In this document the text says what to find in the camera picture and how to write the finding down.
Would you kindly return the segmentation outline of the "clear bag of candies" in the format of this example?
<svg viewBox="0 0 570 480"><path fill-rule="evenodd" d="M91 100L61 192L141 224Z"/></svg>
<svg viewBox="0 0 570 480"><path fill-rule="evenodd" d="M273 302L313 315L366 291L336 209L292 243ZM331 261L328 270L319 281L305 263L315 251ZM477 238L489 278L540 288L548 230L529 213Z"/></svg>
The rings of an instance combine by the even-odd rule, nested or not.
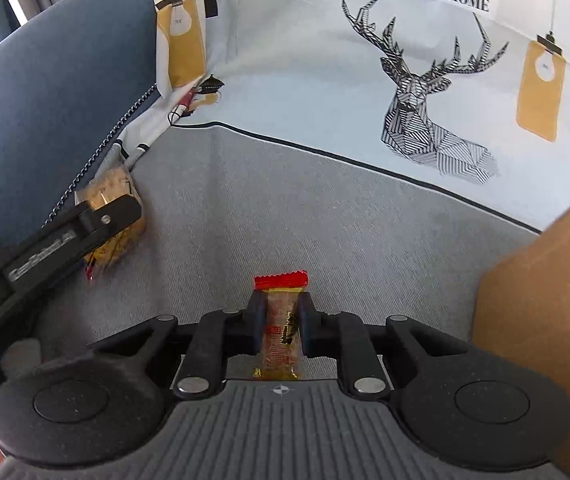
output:
<svg viewBox="0 0 570 480"><path fill-rule="evenodd" d="M102 170L87 186L74 193L74 203L89 206L104 228L102 244L85 257L85 277L95 282L119 262L140 240L146 228L143 200L124 165Z"/></svg>

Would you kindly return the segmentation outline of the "small red peanut candy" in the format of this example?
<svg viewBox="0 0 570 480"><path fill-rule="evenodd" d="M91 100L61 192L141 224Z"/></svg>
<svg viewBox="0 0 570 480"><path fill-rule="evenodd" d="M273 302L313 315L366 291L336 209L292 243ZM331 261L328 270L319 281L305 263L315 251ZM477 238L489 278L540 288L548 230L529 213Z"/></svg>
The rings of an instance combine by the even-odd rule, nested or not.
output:
<svg viewBox="0 0 570 480"><path fill-rule="evenodd" d="M297 380L301 357L298 297L309 283L305 270L256 276L255 289L263 292L267 317L262 336L260 364L253 377L260 380Z"/></svg>

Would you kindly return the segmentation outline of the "cardboard box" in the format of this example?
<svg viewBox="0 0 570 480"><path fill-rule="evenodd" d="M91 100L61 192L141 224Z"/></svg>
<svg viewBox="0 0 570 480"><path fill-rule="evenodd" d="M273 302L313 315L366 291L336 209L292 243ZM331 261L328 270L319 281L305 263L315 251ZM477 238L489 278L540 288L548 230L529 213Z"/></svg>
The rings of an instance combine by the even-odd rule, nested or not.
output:
<svg viewBox="0 0 570 480"><path fill-rule="evenodd" d="M483 275L472 341L550 377L570 397L570 206ZM570 474L570 436L556 461Z"/></svg>

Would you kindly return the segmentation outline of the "deer print sofa cover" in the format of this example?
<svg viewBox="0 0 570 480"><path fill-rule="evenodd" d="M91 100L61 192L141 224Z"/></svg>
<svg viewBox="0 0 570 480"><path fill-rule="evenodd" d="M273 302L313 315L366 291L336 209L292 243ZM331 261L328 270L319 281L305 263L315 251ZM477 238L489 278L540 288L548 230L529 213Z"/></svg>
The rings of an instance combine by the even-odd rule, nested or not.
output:
<svg viewBox="0 0 570 480"><path fill-rule="evenodd" d="M570 204L570 0L217 3L221 87L118 136L146 230L54 292L46 359L299 269L322 309L471 336L483 273Z"/></svg>

